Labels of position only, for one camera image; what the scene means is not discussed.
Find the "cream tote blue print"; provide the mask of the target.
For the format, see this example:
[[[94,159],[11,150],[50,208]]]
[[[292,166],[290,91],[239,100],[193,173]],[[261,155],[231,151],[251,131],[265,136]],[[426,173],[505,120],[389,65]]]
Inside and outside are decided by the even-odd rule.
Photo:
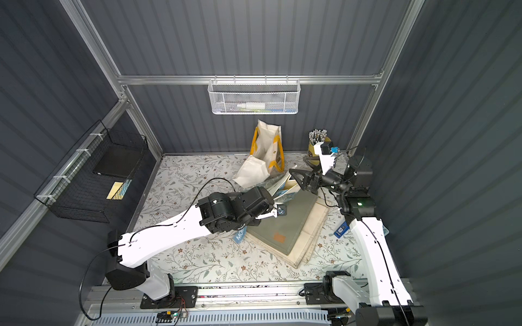
[[[273,196],[273,200],[275,204],[285,204],[286,202],[292,200],[294,194],[300,191],[300,187],[296,183],[294,179],[291,178],[289,173],[286,173],[284,176],[279,179],[272,179],[263,184],[264,187],[269,191],[269,194]],[[248,227],[245,227],[235,233],[233,236],[233,241],[237,244],[242,243],[247,235]]]

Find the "olive green canvas bag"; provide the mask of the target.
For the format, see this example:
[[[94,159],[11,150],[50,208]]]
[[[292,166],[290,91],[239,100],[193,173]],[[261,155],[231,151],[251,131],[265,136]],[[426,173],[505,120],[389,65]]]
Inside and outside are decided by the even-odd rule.
[[[286,215],[263,219],[259,226],[248,227],[247,235],[288,255],[308,219],[318,196],[303,190],[294,194],[292,200],[285,203]]]

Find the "cream tote bag front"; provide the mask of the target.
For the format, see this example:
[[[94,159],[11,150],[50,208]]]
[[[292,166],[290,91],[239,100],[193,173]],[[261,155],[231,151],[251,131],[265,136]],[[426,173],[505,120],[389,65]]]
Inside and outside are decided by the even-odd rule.
[[[284,255],[276,249],[269,247],[267,244],[262,243],[253,236],[246,235],[246,239],[258,245],[263,251],[281,259],[288,266],[299,268],[301,264],[310,261],[315,246],[318,244],[319,234],[327,219],[329,210],[330,209],[327,206],[319,202],[315,203],[298,240],[288,255]]]

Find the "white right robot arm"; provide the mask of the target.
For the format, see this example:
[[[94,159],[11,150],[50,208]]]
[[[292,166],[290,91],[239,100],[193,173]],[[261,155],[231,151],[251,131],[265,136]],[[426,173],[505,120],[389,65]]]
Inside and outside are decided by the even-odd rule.
[[[310,171],[291,168],[290,175],[302,190],[332,192],[340,214],[360,247],[366,265],[367,288],[353,278],[331,274],[326,293],[342,300],[354,313],[350,325],[427,325],[425,308],[413,302],[398,273],[369,195],[372,164],[364,156],[351,157],[343,173],[334,170],[335,155],[321,157]]]

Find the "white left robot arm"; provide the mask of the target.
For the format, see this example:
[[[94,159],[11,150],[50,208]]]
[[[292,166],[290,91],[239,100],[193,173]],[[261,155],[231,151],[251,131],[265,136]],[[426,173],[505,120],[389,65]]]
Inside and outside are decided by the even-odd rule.
[[[175,295],[173,279],[151,259],[186,241],[258,226],[277,217],[277,204],[264,187],[246,192],[214,192],[179,215],[156,225],[116,237],[105,277],[116,291],[138,289],[153,301]]]

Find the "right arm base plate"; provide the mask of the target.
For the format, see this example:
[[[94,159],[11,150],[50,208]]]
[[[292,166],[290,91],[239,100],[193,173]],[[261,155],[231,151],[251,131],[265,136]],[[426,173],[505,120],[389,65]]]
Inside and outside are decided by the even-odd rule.
[[[327,296],[323,283],[306,283],[298,295],[304,297],[307,305],[330,304],[332,302]]]

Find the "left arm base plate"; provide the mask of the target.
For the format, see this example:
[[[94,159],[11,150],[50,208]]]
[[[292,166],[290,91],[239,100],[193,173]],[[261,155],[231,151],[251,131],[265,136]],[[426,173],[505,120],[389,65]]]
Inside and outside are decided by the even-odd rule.
[[[197,302],[198,290],[199,288],[196,286],[176,287],[174,294],[169,294],[159,300],[153,300],[144,295],[140,308],[142,310],[194,308]]]

